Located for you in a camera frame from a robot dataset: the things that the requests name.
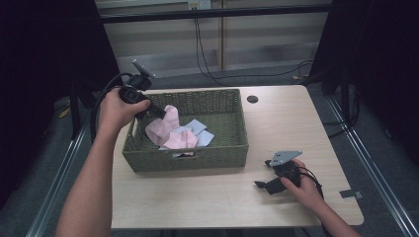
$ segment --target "gray floor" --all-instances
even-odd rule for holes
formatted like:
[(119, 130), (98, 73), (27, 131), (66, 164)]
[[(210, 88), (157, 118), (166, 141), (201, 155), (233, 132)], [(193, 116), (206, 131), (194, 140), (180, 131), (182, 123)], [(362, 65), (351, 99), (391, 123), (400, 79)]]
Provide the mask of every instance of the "gray floor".
[[(237, 77), (219, 80), (222, 84), (231, 86), (255, 86), (255, 85), (289, 85), (294, 82), (292, 75), (262, 76), (263, 74), (279, 74), (293, 69), (294, 66), (269, 67), (248, 69), (230, 72), (214, 73), (215, 76), (237, 74), (259, 74), (257, 77)], [(170, 78), (157, 78), (153, 88), (189, 88), (189, 87), (216, 87), (219, 84), (201, 75), (193, 74)], [(317, 108), (322, 121), (336, 120), (327, 99), (323, 97), (320, 84), (307, 87), (311, 99)], [(57, 101), (56, 106), (66, 103), (66, 99)], [(25, 236), (33, 222), (37, 211), (42, 205), (52, 180), (59, 168), (62, 158), (71, 142), (70, 117), (58, 118), (58, 112), (50, 124), (44, 139), (44, 146), (37, 163), (26, 177), (20, 188), (12, 193), (4, 208), (0, 211), (0, 236)], [(325, 125), (328, 134), (340, 130), (337, 125)], [(355, 125), (355, 130), (362, 138), (367, 149), (371, 153), (374, 162), (382, 171), (385, 179), (394, 190), (401, 203), (405, 206), (414, 223), (419, 221), (419, 208), (416, 204), (419, 189), (416, 181), (419, 180), (419, 169), (405, 155), (402, 146), (396, 139), (388, 139), (384, 133), (385, 126), (370, 108), (361, 101), (360, 117)], [(377, 191), (369, 174), (366, 172), (353, 146), (350, 144), (345, 133), (330, 139), (347, 179), (354, 191), (360, 191), (364, 197), (358, 199), (358, 203), (365, 217), (365, 222), (355, 228), (364, 236), (403, 236), (392, 213)], [(84, 157), (90, 148), (88, 131), (83, 138), (78, 150), (77, 159), (74, 160), (68, 173), (68, 180), (62, 187), (62, 192), (57, 199), (56, 208), (50, 214), (49, 222), (43, 236), (52, 236), (57, 217), (60, 213), (66, 194), (71, 187), (72, 180), (77, 175), (83, 164)], [(310, 236), (324, 236), (318, 227), (306, 228)], [(306, 236), (302, 229), (284, 230), (271, 229), (245, 229), (243, 236)], [(113, 230), (113, 236), (160, 236), (159, 230)], [(225, 230), (179, 230), (177, 236), (227, 236)]]

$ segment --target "small black circle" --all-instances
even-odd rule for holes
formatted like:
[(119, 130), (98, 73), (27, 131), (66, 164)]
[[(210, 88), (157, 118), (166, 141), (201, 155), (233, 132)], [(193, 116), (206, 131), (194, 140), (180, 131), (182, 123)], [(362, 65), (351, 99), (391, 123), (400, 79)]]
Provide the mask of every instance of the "small black circle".
[(255, 104), (255, 103), (257, 103), (259, 101), (259, 98), (257, 98), (256, 96), (248, 96), (247, 97), (247, 101), (249, 103)]

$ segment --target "person's left hand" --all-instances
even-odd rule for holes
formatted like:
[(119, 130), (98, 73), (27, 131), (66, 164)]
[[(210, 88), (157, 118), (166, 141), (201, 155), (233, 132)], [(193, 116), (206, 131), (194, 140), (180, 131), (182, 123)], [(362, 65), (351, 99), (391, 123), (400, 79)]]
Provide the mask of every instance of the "person's left hand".
[(119, 91), (120, 88), (112, 89), (102, 101), (99, 129), (105, 128), (107, 131), (119, 132), (137, 113), (147, 110), (150, 106), (149, 100), (127, 104), (121, 100)]

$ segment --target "person's right hand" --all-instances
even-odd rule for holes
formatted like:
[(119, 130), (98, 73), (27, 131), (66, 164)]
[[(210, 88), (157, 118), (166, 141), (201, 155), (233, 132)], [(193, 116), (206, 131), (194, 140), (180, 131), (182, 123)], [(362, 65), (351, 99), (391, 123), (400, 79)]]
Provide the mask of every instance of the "person's right hand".
[[(299, 166), (304, 167), (304, 163), (298, 159), (293, 159), (293, 161)], [(305, 169), (299, 169), (302, 173), (307, 173)], [(297, 187), (286, 177), (281, 177), (281, 182), (283, 185), (296, 197), (296, 199), (304, 205), (306, 208), (314, 210), (316, 207), (319, 207), (322, 204), (325, 204), (323, 198), (318, 192), (314, 182), (307, 176), (300, 176), (300, 187)]]

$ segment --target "green woven basket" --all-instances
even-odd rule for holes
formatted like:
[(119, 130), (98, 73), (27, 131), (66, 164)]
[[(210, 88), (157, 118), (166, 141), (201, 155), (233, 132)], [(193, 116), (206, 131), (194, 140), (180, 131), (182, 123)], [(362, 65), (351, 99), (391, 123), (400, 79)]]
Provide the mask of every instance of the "green woven basket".
[[(134, 119), (126, 135), (123, 155), (135, 172), (245, 166), (249, 144), (239, 90), (163, 93), (147, 97), (162, 109), (167, 105), (176, 107), (180, 125), (199, 120), (214, 134), (214, 139), (207, 147), (158, 150), (145, 133), (145, 127), (156, 117), (147, 114), (142, 120)], [(194, 155), (178, 158), (172, 155), (187, 152)]]

